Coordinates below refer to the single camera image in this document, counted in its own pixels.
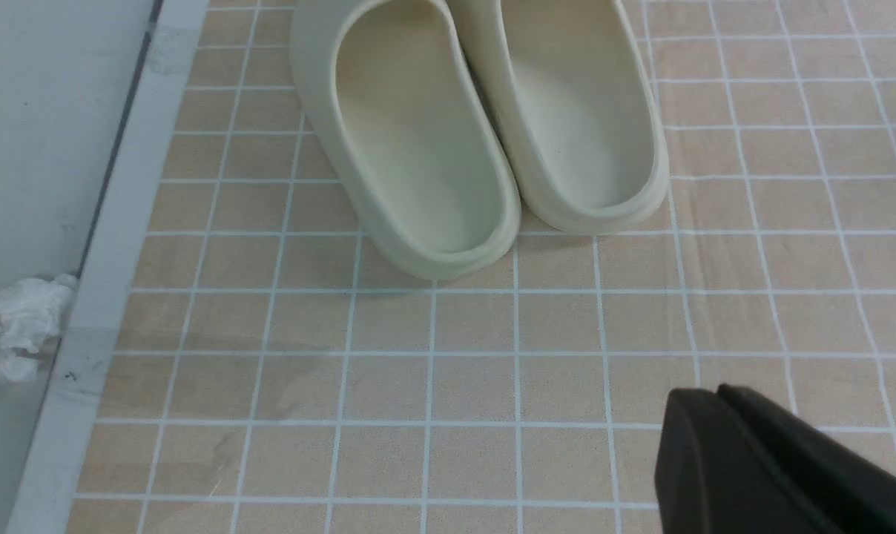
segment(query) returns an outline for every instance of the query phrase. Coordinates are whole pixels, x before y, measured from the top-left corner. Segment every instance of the black object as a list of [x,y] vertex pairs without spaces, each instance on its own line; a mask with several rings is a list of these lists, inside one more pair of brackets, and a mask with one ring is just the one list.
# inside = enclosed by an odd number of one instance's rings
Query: black object
[[896,534],[896,477],[748,388],[668,396],[666,534]]

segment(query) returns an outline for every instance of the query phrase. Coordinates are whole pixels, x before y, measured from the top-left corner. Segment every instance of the crumpled tissue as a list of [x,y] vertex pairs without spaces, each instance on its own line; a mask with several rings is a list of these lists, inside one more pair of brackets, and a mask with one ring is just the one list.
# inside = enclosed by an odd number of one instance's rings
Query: crumpled tissue
[[25,278],[0,291],[0,378],[30,382],[40,361],[21,356],[40,352],[49,338],[58,337],[75,298],[79,281],[60,274],[52,281]]

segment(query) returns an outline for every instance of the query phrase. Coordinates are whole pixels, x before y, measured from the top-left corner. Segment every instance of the cream slide sandal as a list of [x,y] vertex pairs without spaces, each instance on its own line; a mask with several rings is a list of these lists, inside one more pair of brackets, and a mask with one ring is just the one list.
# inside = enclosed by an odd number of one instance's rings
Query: cream slide sandal
[[289,50],[303,109],[391,263],[447,280],[510,249],[516,182],[444,0],[302,0]]
[[665,138],[620,0],[447,0],[524,200],[604,234],[668,191]]

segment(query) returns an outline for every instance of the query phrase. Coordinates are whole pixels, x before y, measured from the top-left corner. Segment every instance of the wall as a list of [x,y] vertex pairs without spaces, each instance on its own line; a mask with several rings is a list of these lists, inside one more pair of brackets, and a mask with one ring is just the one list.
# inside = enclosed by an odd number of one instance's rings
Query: wall
[[[75,271],[153,0],[0,0],[0,288]],[[0,533],[45,381],[0,391]]]

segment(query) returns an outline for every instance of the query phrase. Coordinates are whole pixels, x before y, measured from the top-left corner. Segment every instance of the grid pattern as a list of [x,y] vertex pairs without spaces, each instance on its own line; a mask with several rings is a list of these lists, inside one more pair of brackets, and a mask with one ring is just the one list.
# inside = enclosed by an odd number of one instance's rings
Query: grid pattern
[[896,474],[896,0],[624,3],[668,201],[428,283],[306,124],[294,0],[211,0],[69,533],[659,532],[665,395],[723,381]]

